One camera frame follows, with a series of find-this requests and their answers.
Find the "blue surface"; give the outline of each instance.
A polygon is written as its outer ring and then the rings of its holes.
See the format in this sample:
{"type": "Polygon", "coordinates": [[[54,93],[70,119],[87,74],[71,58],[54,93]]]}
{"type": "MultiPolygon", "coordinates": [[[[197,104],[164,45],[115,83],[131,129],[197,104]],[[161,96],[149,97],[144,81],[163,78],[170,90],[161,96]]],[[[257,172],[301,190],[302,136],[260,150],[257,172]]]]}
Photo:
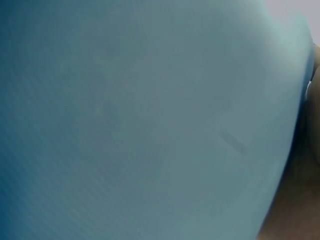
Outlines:
{"type": "Polygon", "coordinates": [[[314,54],[243,1],[3,1],[0,239],[255,239],[314,54]]]}

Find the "blue cloth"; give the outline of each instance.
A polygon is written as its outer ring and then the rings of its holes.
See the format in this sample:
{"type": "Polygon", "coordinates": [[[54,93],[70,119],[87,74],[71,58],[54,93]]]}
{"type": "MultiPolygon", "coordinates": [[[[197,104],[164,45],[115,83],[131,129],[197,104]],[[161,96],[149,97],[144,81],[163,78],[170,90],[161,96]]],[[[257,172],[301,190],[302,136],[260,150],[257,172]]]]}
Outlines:
{"type": "Polygon", "coordinates": [[[257,0],[1,4],[1,240],[255,239],[312,74],[302,18],[257,0]]]}

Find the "skin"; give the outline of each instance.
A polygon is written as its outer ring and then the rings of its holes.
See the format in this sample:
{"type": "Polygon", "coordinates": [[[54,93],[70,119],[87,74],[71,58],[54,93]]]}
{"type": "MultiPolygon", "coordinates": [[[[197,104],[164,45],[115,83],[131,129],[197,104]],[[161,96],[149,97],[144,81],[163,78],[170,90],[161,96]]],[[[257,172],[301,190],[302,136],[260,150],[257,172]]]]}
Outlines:
{"type": "Polygon", "coordinates": [[[287,169],[258,240],[320,240],[320,48],[287,169]]]}

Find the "fabric surface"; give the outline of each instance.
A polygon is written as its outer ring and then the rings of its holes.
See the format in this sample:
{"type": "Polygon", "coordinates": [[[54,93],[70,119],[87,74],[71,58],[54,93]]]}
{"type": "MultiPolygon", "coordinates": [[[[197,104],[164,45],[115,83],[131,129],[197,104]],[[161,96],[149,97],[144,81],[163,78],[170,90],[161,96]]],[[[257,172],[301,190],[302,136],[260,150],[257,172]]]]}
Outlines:
{"type": "Polygon", "coordinates": [[[255,239],[312,74],[299,15],[1,4],[1,240],[255,239]]]}

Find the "light blue fabric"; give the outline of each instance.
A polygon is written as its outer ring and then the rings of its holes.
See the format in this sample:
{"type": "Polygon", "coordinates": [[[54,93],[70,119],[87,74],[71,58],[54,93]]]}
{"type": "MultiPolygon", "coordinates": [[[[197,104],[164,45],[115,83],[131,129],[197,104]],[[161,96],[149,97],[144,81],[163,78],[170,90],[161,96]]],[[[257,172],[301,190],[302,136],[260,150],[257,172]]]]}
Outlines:
{"type": "Polygon", "coordinates": [[[2,1],[2,240],[253,240],[313,67],[257,0],[2,1]]]}

